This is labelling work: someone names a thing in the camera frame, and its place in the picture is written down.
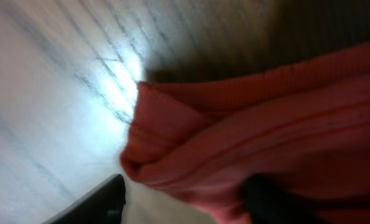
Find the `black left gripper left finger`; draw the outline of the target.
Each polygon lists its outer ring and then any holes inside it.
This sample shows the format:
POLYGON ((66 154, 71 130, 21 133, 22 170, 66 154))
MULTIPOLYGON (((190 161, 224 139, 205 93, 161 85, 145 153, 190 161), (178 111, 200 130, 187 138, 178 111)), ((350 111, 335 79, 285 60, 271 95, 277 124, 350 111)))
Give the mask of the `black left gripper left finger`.
POLYGON ((126 186, 114 174, 45 224, 121 224, 126 204, 126 186))

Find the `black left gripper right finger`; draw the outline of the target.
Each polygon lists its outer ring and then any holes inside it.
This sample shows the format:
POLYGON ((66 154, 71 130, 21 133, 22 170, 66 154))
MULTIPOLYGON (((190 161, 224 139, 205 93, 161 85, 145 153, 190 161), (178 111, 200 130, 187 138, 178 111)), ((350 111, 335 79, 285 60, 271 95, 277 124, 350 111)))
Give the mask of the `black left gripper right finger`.
POLYGON ((329 224, 264 176, 248 178, 242 194, 252 224, 329 224))

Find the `red orange t-shirt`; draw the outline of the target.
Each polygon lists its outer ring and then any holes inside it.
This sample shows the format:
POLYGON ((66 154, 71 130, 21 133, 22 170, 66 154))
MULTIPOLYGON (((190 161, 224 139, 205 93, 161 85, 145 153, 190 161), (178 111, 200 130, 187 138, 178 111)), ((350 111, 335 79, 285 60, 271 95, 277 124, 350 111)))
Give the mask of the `red orange t-shirt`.
POLYGON ((261 176, 330 223, 370 223, 370 43, 240 78, 139 82, 120 163, 133 181, 251 223, 261 176))

